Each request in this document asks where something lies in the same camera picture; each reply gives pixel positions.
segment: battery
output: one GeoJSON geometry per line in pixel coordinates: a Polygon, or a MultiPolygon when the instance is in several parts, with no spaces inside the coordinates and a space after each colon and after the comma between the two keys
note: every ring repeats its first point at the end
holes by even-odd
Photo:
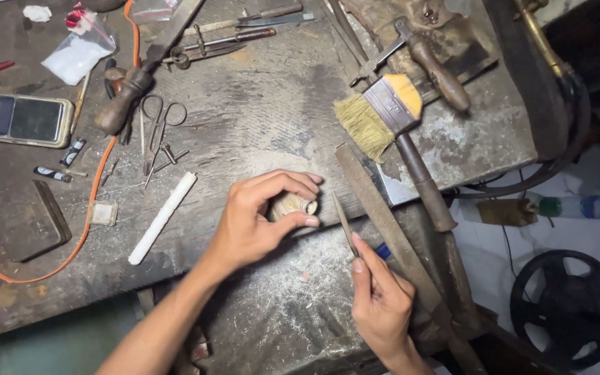
{"type": "Polygon", "coordinates": [[[46,167],[36,167],[34,168],[33,172],[35,174],[46,176],[53,180],[59,180],[66,183],[69,183],[73,180],[73,177],[70,174],[63,174],[60,171],[55,171],[54,169],[46,167]]]}
{"type": "Polygon", "coordinates": [[[64,157],[59,160],[59,163],[65,167],[71,166],[75,157],[78,156],[80,150],[85,146],[85,143],[87,143],[87,140],[80,137],[75,138],[75,141],[73,141],[69,150],[66,151],[64,157]]]}

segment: scissors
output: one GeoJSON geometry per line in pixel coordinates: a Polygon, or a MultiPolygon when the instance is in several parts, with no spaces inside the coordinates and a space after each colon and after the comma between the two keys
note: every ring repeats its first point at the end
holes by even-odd
{"type": "Polygon", "coordinates": [[[187,119],[187,107],[184,104],[179,103],[179,101],[171,101],[168,103],[167,107],[163,107],[163,98],[159,95],[149,94],[146,95],[143,100],[140,102],[140,108],[143,116],[147,119],[152,120],[152,126],[149,128],[147,132],[148,143],[145,147],[145,161],[143,162],[143,173],[147,176],[147,181],[145,182],[145,186],[143,190],[147,187],[147,183],[149,182],[149,178],[152,176],[154,160],[161,149],[161,142],[163,141],[163,132],[166,130],[166,125],[168,126],[178,126],[184,123],[187,119]],[[149,115],[145,110],[145,103],[147,99],[155,98],[158,102],[157,111],[154,117],[149,115]],[[180,117],[178,120],[174,122],[168,122],[168,114],[171,111],[172,106],[178,106],[181,108],[180,117]]]}

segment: brass pipe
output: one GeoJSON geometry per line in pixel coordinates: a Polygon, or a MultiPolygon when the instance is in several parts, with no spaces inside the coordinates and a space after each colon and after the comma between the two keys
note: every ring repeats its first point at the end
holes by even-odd
{"type": "Polygon", "coordinates": [[[541,25],[536,20],[536,16],[529,11],[529,9],[522,4],[522,0],[513,0],[517,5],[520,14],[522,15],[522,19],[525,21],[529,32],[531,32],[531,37],[534,39],[536,46],[541,50],[541,54],[545,61],[550,65],[553,73],[556,77],[561,78],[564,75],[564,70],[562,69],[563,61],[555,51],[550,46],[550,42],[545,37],[545,33],[541,28],[541,25]]]}

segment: white floor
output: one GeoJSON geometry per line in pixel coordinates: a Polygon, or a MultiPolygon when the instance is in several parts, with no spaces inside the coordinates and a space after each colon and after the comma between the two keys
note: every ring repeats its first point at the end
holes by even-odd
{"type": "MultiPolygon", "coordinates": [[[[538,166],[524,168],[524,176],[529,176],[537,168],[538,166]]],[[[514,172],[491,186],[509,185],[518,181],[519,175],[514,172]]],[[[600,194],[600,148],[589,150],[578,165],[572,165],[530,191],[557,197],[600,194]]],[[[451,210],[460,223],[454,233],[467,270],[473,299],[499,313],[499,325],[512,332],[509,298],[514,278],[503,230],[501,226],[465,221],[459,204],[454,204],[451,210]]],[[[506,228],[516,273],[534,256],[547,250],[582,251],[600,261],[600,220],[556,218],[554,223],[555,228],[552,228],[545,217],[540,217],[538,223],[527,227],[506,228]]],[[[542,347],[542,337],[538,341],[538,346],[542,347]]],[[[584,370],[583,374],[600,375],[600,362],[584,370]]]]}

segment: wooden hammer handle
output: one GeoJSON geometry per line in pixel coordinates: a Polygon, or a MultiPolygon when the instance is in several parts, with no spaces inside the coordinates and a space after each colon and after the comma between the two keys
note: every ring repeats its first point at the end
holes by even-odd
{"type": "Polygon", "coordinates": [[[407,47],[411,57],[423,67],[432,84],[455,109],[462,112],[471,107],[469,94],[462,83],[448,72],[421,35],[414,34],[407,39],[407,47]]]}

